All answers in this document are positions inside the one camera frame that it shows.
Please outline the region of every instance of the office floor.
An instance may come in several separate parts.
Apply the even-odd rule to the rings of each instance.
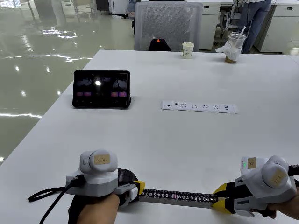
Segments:
[[[0,164],[70,84],[74,70],[99,49],[134,48],[131,20],[101,14],[90,2],[0,0]]]

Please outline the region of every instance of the chair backrest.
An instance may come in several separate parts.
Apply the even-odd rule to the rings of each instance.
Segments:
[[[134,49],[148,50],[152,39],[163,38],[172,51],[181,51],[184,42],[199,51],[202,8],[197,2],[137,2]]]

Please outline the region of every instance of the person's legs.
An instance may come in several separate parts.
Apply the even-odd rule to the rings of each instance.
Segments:
[[[239,19],[239,24],[238,24],[238,28],[240,31],[243,29],[243,27],[246,27],[244,33],[247,33],[247,31],[249,30],[251,20],[253,19],[253,17],[255,16],[256,12],[259,9],[256,4],[257,3],[244,3],[243,4],[243,8],[241,11],[241,17]],[[249,53],[249,50],[250,50],[249,43],[250,43],[250,41],[247,38],[244,42],[242,53],[245,53],[245,54]]]
[[[251,28],[247,37],[248,47],[249,47],[248,53],[250,48],[253,46],[254,42],[256,41],[256,37],[261,30],[263,21],[271,8],[271,0],[261,1],[255,4],[258,4],[259,9],[257,10],[256,14],[252,18]]]

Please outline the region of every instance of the white power strip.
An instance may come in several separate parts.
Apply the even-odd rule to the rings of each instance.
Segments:
[[[163,100],[161,102],[163,110],[178,111],[202,111],[202,112],[218,112],[218,113],[238,113],[238,108],[234,104],[202,104],[187,101],[170,101]]]

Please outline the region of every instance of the black cable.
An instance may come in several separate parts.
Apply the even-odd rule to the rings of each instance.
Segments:
[[[231,20],[231,13],[232,13],[232,10],[233,10],[233,8],[234,8],[234,4],[235,4],[236,2],[239,4],[239,1],[238,1],[238,0],[235,0],[235,1],[233,2],[232,8],[231,8],[231,10],[229,11],[228,18],[227,18],[227,19],[229,19],[229,24],[228,24],[228,27],[225,27],[225,29],[224,29],[224,31],[223,31],[223,34],[225,33],[225,31],[226,31],[227,29],[228,29],[228,32],[229,32],[229,26],[230,26],[231,23],[232,23],[232,20]]]
[[[48,208],[48,210],[46,211],[46,213],[44,214],[44,216],[42,217],[41,221],[39,222],[39,224],[43,224],[43,222],[45,221],[46,217],[50,214],[50,212],[52,211],[52,209],[55,207],[55,205],[58,203],[58,201],[61,199],[61,197],[68,191],[68,189],[70,189],[72,187],[72,184],[70,183],[68,186],[65,187],[65,189],[63,191],[61,191],[61,193],[58,195],[58,197],[55,199],[55,201],[53,202],[53,204]]]
[[[29,202],[35,202],[35,201],[40,200],[42,198],[48,197],[50,195],[53,195],[53,194],[57,193],[58,191],[61,191],[61,193],[55,199],[55,201],[53,202],[53,204],[48,208],[48,210],[46,211],[46,213],[42,217],[42,219],[40,221],[40,224],[42,224],[45,221],[46,217],[50,214],[50,212],[53,210],[53,208],[58,203],[58,201],[61,199],[61,197],[70,188],[72,188],[72,187],[83,187],[85,185],[85,183],[86,183],[86,179],[85,179],[84,175],[78,175],[78,176],[75,176],[75,178],[73,180],[71,180],[70,184],[67,185],[66,187],[50,188],[50,189],[39,191],[39,192],[33,194],[32,196],[30,196],[28,198]]]
[[[64,189],[65,189],[65,187],[49,188],[49,189],[46,189],[46,190],[41,190],[41,191],[35,193],[34,195],[30,196],[28,198],[28,200],[29,200],[29,202],[35,202],[37,200],[40,200],[40,199],[43,199],[43,198],[48,197],[50,195],[53,195],[53,194],[57,193],[58,191],[62,191]]]
[[[249,14],[249,0],[248,0],[248,5],[247,5],[247,26],[248,26],[248,14]],[[248,27],[248,35],[247,35],[248,45],[249,45],[249,54],[250,54],[250,40],[249,40],[250,26]]]

